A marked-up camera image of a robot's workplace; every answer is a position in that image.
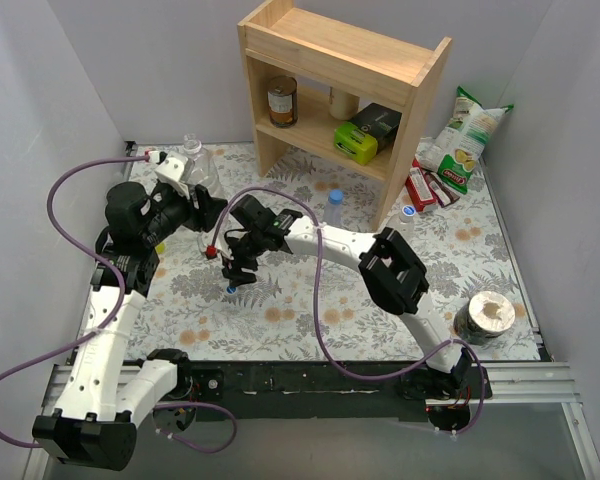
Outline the clear plastic bottle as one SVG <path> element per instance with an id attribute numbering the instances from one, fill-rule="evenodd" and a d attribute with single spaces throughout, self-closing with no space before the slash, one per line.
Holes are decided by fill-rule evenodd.
<path id="1" fill-rule="evenodd" d="M 410 221 L 403 221 L 400 218 L 399 212 L 394 214 L 387 222 L 386 226 L 398 232 L 405 240 L 408 240 L 415 230 L 415 218 Z"/>
<path id="2" fill-rule="evenodd" d="M 211 197 L 224 199 L 224 190 L 213 156 L 195 134 L 184 136 L 183 154 L 187 158 L 184 183 L 190 186 L 200 184 Z"/>

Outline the blue tinted plastic bottle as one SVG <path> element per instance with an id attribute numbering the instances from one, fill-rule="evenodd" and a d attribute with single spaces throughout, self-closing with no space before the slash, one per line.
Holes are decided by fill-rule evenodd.
<path id="1" fill-rule="evenodd" d="M 333 227 L 341 226 L 342 204 L 332 205 L 328 202 L 325 204 L 323 221 Z"/>

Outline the blue bottle cap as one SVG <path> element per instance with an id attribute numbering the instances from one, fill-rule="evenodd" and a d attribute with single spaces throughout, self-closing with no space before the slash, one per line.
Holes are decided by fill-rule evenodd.
<path id="1" fill-rule="evenodd" d="M 341 205 L 344 199 L 344 194 L 339 189 L 333 189 L 329 192 L 328 202 L 332 205 Z"/>

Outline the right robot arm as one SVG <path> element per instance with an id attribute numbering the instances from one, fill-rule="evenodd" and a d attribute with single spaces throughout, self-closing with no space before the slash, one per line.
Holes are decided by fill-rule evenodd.
<path id="1" fill-rule="evenodd" d="M 423 398 L 451 398 L 466 389 L 477 356 L 451 335 L 433 304 L 426 267 L 398 231 L 360 233 L 333 227 L 320 222 L 302 201 L 294 210 L 275 213 L 254 197 L 254 191 L 240 191 L 220 215 L 232 216 L 242 232 L 223 245 L 222 273 L 231 287 L 254 282 L 257 260 L 266 252 L 309 255 L 318 264 L 329 261 L 347 267 L 361 275 L 376 306 L 402 321 L 423 353 L 395 377 L 410 379 Z"/>

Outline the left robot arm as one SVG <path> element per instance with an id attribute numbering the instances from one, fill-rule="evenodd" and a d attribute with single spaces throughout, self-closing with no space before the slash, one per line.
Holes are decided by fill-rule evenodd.
<path id="1" fill-rule="evenodd" d="M 119 384 L 130 333 L 159 265 L 156 247 L 185 227 L 209 232 L 226 207 L 206 187 L 178 191 L 158 182 L 152 191 L 123 182 L 106 196 L 107 226 L 96 244 L 99 259 L 85 311 L 86 342 L 78 347 L 65 388 L 50 415 L 39 416 L 34 439 L 63 464 L 120 471 L 130 462 L 137 430 L 162 401 L 176 401 L 176 425 L 193 422 L 193 401 L 216 376 L 195 373 L 188 355 L 158 349 L 139 373 Z"/>

